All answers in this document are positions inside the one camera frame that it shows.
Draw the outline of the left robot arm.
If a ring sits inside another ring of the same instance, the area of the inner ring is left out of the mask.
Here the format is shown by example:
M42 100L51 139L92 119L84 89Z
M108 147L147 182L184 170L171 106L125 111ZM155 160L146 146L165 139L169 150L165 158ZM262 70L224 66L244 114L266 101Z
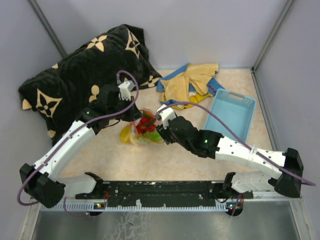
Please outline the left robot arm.
M22 186L17 194L25 192L47 208L57 205L63 198L90 195L97 199L103 195L102 179L92 173L76 177L61 177L61 173L77 152L110 120L132 122L141 116L131 95L135 84L125 81L119 86L105 85L98 98L83 108L65 135L33 165L24 164L20 170Z

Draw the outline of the light blue plastic basket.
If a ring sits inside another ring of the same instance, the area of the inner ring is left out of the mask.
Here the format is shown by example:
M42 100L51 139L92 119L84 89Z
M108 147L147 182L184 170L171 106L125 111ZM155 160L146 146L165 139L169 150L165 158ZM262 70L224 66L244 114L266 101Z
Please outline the light blue plastic basket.
M242 141L246 142L256 104L257 101L252 97L219 89L210 112L221 119Z

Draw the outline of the clear zip top bag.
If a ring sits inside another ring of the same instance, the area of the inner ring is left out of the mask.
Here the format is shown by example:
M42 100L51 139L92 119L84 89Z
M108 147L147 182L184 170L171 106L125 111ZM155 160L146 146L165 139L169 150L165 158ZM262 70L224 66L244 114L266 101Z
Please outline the clear zip top bag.
M135 146L164 143L163 138L156 130L156 127L161 123L156 119L156 112L147 108L140 109L140 112L141 118L124 127L119 134L119 140L122 143Z

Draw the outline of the green grapes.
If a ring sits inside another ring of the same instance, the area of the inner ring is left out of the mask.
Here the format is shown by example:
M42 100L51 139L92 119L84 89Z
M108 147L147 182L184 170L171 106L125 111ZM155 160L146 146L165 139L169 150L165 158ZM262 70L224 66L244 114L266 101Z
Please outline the green grapes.
M164 142L163 138L160 136L160 134L157 131L140 133L138 135L138 140L147 144L149 143L161 144Z

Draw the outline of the yellow banana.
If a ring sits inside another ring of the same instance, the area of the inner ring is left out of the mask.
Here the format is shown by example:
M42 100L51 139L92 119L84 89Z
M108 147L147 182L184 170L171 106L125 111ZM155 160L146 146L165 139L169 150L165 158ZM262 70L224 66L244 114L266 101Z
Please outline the yellow banana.
M131 143L133 145L137 145L136 141L133 138L132 127L130 125L127 125L121 130L119 134L119 140L125 144Z

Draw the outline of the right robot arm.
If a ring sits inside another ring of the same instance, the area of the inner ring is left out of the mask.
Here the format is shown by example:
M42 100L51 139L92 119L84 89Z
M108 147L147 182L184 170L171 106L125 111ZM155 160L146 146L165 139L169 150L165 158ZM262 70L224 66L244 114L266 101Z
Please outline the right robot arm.
M245 147L218 132L198 130L182 116L160 124L156 131L166 144L177 143L200 158L233 161L254 168L253 172L226 175L223 192L229 198L250 191L270 190L289 198L301 196L299 178L304 166L296 149L281 152Z

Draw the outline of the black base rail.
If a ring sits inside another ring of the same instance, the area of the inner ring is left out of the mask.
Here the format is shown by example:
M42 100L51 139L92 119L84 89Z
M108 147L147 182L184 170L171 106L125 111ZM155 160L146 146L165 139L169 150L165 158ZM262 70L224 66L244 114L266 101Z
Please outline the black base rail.
M106 200L108 207L214 207L216 200L236 199L238 192L221 181L104 181L78 200Z

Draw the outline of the black floral pillow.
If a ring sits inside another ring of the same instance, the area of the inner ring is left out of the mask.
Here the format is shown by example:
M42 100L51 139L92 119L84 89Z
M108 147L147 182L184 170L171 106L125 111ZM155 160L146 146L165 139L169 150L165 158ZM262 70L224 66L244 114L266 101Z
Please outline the black floral pillow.
M140 90L155 87L162 77L149 61L140 27L111 28L27 79L18 88L22 109L39 112L55 145L104 85L117 85L120 70L131 73Z

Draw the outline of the red strawberries bunch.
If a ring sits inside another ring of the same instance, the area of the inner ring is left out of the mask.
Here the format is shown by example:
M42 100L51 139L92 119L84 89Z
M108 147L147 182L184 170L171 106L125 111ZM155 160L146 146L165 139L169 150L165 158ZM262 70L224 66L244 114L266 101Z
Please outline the red strawberries bunch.
M136 125L138 134L153 132L156 130L156 118L147 114L143 114L140 121Z

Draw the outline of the yellow blue cartoon cloth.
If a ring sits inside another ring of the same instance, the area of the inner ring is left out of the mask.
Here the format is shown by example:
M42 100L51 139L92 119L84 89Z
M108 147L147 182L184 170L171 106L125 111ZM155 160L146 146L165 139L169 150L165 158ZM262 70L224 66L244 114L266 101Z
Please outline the yellow blue cartoon cloth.
M218 72L218 63L188 63L180 67L158 80L156 90L161 93L159 102L165 105L179 102L173 108L184 110L192 107L189 103L198 104L215 96L218 90L224 88L216 80Z

